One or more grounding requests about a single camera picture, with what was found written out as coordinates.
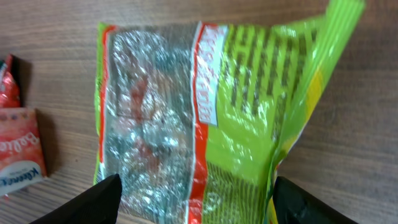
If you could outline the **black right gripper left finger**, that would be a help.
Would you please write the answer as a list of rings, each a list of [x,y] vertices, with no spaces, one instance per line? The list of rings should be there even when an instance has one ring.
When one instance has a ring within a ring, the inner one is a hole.
[[[111,175],[32,224],[115,224],[122,189],[120,176]]]

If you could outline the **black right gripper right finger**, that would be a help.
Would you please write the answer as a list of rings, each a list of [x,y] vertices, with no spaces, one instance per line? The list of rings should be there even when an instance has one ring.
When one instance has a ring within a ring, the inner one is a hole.
[[[279,224],[357,224],[289,179],[276,179],[273,202]]]

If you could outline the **red white candy pack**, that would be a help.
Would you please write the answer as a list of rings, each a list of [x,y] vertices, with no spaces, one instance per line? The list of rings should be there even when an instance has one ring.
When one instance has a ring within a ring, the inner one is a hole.
[[[47,177],[34,109],[1,109],[1,196]]]

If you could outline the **green snack bag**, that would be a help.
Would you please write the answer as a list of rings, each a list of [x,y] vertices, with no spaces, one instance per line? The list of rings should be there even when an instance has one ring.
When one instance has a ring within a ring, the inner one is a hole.
[[[98,25],[94,182],[154,223],[276,223],[277,168],[366,3],[290,24]]]

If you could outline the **red stick packet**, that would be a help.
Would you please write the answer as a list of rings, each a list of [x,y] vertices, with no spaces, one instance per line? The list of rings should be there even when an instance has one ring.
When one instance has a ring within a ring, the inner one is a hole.
[[[1,61],[1,108],[21,107],[17,62],[12,54]]]

